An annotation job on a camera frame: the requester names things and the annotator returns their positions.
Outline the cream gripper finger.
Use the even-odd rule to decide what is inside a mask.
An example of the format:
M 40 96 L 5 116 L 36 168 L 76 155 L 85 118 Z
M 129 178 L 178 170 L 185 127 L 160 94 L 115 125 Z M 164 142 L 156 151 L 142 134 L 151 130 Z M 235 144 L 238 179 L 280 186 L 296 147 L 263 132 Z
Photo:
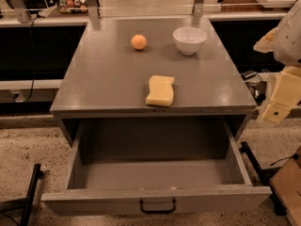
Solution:
M 270 53 L 275 51 L 275 40 L 276 40 L 277 28 L 271 29 L 267 32 L 260 40 L 258 40 L 253 49 L 259 53 Z

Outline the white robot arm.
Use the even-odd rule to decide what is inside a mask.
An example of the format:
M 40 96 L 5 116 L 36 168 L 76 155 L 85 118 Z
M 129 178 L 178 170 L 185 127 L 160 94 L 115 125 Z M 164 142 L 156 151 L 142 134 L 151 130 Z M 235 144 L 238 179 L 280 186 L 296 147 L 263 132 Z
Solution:
M 272 52 L 274 59 L 284 65 L 280 73 L 269 78 L 266 99 L 257 118 L 260 126 L 273 127 L 301 101 L 301 0 L 253 49 L 264 54 Z

